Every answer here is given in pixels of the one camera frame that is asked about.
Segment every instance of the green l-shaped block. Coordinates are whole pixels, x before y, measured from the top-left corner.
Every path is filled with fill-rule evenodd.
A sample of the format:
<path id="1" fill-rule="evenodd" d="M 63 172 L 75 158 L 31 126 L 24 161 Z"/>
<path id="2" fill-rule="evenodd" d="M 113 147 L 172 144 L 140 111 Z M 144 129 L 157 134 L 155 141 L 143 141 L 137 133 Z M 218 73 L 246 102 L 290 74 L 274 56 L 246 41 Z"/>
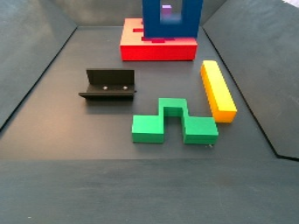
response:
<path id="1" fill-rule="evenodd" d="M 182 118 L 183 142 L 215 144 L 219 131 L 212 117 L 190 116 L 186 99 L 159 98 L 159 115 L 133 115 L 132 138 L 135 143 L 164 142 L 164 117 Z"/>

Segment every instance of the blue block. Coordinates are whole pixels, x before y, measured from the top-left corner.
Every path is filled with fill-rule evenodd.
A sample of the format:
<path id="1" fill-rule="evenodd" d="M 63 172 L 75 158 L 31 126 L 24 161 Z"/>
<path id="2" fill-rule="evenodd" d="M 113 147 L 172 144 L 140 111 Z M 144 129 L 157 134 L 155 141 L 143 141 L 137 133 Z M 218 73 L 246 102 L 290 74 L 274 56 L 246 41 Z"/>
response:
<path id="1" fill-rule="evenodd" d="M 182 0 L 182 16 L 162 19 L 162 0 L 143 0 L 145 38 L 198 38 L 202 1 Z"/>

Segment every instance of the red base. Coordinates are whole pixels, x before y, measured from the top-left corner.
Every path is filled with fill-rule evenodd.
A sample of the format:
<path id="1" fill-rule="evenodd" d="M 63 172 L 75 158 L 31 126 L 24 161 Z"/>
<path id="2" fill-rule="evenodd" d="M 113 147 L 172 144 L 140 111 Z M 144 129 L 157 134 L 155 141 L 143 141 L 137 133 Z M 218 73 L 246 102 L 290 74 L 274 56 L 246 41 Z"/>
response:
<path id="1" fill-rule="evenodd" d="M 127 18 L 120 40 L 121 60 L 194 60 L 195 38 L 144 38 L 141 18 Z"/>

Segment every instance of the yellow rectangular bar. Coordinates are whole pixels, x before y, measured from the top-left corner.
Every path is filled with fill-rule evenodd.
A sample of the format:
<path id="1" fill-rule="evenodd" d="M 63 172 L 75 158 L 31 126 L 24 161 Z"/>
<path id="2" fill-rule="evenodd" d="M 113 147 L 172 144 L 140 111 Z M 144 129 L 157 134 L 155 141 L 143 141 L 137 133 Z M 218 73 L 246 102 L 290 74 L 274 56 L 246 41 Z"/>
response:
<path id="1" fill-rule="evenodd" d="M 216 61 L 203 61 L 200 77 L 208 96 L 212 117 L 216 123 L 231 123 L 236 116 L 238 108 Z"/>

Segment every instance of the black bracket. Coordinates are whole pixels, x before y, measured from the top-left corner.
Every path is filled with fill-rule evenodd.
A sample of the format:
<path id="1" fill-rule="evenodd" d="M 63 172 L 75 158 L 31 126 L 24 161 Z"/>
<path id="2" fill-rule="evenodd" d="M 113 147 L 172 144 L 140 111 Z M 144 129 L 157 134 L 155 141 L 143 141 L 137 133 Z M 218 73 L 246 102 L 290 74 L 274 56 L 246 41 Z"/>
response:
<path id="1" fill-rule="evenodd" d="M 109 98 L 128 98 L 133 100 L 135 70 L 133 69 L 105 69 L 89 68 L 88 90 L 87 93 L 79 93 L 88 100 L 100 100 Z"/>

